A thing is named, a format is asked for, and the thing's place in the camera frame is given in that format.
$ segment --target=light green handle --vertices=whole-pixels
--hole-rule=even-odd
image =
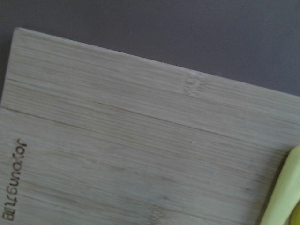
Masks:
[[[300,200],[300,146],[286,159],[260,225],[283,225]]]

